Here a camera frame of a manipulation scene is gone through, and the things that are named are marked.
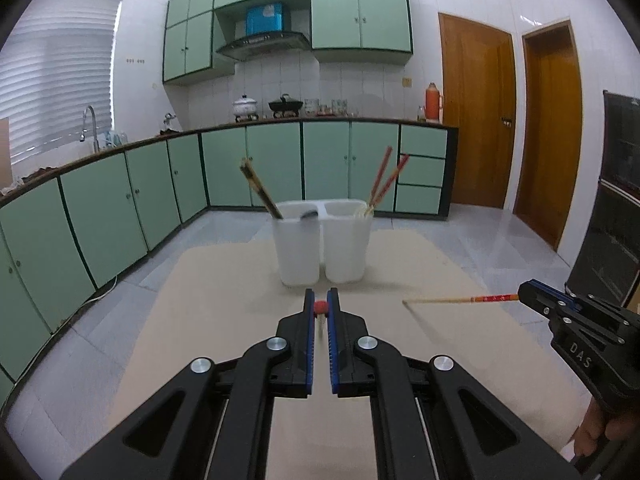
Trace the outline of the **right hand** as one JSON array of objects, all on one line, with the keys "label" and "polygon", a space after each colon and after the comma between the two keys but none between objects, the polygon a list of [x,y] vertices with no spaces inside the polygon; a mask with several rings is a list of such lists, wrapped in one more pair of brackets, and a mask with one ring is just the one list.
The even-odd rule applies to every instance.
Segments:
[{"label": "right hand", "polygon": [[626,440],[639,428],[639,413],[628,412],[606,418],[595,398],[590,400],[586,414],[574,434],[576,456],[590,456],[596,452],[600,437],[610,441]]}]

